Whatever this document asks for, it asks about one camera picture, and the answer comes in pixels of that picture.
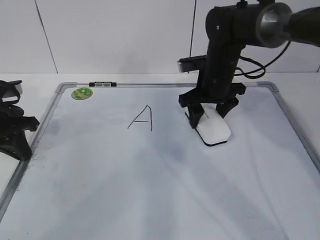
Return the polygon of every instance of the whiteboard surface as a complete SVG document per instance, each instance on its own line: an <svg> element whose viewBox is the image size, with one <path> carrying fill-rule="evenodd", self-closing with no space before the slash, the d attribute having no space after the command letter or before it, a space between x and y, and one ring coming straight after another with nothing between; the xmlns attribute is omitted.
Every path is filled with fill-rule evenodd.
<svg viewBox="0 0 320 240"><path fill-rule="evenodd" d="M178 104L187 88L93 90L63 94L0 239L319 239L319 172L268 89L239 97L215 147ZM152 131L128 129L146 105Z"/></svg>

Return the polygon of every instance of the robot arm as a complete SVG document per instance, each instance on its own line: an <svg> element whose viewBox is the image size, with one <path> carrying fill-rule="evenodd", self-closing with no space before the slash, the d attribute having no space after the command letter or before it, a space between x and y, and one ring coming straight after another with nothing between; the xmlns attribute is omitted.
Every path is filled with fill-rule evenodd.
<svg viewBox="0 0 320 240"><path fill-rule="evenodd" d="M215 7L205 21L209 38L205 56L181 59L181 72L199 70L195 89L179 96L179 103L188 107L190 124L196 128L204 114L201 103L217 104L216 110L224 118L239 103L237 94L245 93L245 86L232 83L246 47L277 48L286 41L320 47L320 7L293 14L285 3L260 0L248 4Z"/></svg>

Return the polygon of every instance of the round sticker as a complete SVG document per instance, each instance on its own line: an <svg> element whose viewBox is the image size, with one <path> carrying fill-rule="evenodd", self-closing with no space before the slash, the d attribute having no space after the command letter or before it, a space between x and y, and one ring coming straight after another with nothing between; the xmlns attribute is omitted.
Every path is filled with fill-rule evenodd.
<svg viewBox="0 0 320 240"><path fill-rule="evenodd" d="M90 98L94 94L94 91L92 91L88 87L82 87L74 90L71 94L71 97L75 100L85 100Z"/></svg>

